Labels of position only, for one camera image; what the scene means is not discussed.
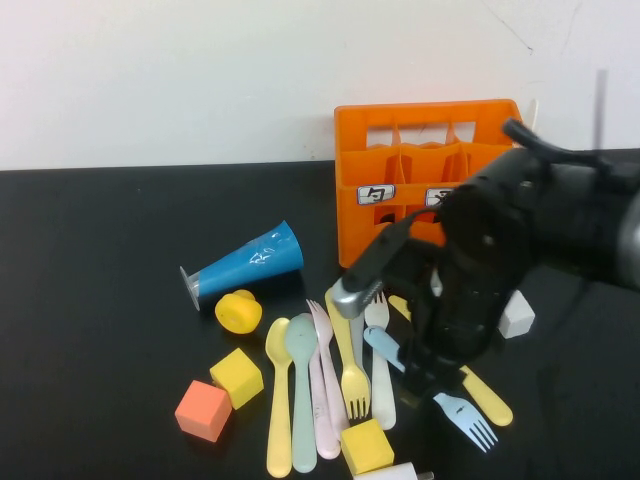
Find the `white wall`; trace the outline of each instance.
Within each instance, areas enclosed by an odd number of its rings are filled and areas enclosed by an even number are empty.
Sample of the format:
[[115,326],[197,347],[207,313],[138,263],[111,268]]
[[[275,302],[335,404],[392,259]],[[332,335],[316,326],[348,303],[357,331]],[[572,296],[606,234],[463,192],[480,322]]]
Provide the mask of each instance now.
[[640,146],[637,0],[0,0],[0,169],[332,159],[343,104],[540,100]]

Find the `orange crate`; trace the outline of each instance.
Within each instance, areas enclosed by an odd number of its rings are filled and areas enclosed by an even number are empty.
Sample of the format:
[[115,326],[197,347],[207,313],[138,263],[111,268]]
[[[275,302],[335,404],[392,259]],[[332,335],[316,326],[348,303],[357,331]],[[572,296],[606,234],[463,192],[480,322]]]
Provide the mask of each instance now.
[[[335,110],[336,199],[340,265],[349,267],[375,236],[425,205],[436,205],[467,177],[512,148],[502,125],[520,119],[512,100],[343,106]],[[471,142],[456,124],[475,124]],[[402,129],[446,125],[442,143],[411,144]],[[389,145],[367,146],[370,129],[389,129]],[[412,236],[442,244],[433,214],[421,215]]]

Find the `crate label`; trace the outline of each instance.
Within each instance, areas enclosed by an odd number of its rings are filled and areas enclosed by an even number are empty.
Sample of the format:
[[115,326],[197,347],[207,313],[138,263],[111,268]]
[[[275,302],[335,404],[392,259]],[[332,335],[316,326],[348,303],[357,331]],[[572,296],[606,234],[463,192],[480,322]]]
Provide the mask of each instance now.
[[424,204],[427,207],[435,207],[436,205],[439,205],[444,197],[449,195],[452,191],[453,188],[430,188],[427,190]]
[[391,200],[396,194],[395,185],[365,185],[358,187],[358,204],[371,205]]

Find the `blue cone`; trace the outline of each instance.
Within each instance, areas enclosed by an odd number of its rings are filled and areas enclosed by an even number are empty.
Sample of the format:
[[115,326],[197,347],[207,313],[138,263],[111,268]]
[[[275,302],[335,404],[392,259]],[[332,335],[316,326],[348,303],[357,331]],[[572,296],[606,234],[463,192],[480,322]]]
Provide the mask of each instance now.
[[182,267],[180,272],[196,309],[200,310],[200,297],[298,270],[303,265],[298,240],[287,222],[282,222],[193,275],[187,276]]

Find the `yellow cap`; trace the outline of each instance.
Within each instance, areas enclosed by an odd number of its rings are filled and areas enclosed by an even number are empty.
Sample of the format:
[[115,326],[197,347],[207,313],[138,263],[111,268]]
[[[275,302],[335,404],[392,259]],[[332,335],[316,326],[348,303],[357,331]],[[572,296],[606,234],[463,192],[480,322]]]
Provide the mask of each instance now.
[[251,333],[260,323],[262,307],[250,292],[239,290],[222,297],[216,305],[215,313],[220,325],[230,332]]
[[249,300],[255,300],[256,297],[253,296],[249,290],[236,290],[233,292],[234,295],[240,295],[242,298],[248,298]]

